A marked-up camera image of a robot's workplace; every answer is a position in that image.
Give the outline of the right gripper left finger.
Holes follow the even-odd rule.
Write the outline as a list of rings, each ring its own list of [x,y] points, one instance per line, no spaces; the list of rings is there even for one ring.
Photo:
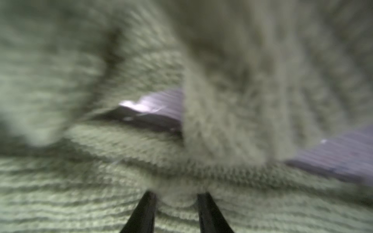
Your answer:
[[[157,197],[147,191],[120,233],[153,233]]]

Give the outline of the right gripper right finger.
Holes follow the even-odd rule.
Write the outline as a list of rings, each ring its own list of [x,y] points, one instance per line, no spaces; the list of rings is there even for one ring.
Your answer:
[[[234,233],[209,193],[198,194],[201,233]]]

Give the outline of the green knitted scarf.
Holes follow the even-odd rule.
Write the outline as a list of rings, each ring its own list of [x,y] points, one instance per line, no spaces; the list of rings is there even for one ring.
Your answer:
[[[293,167],[373,122],[372,1],[1,1],[1,232],[370,233],[373,188]]]

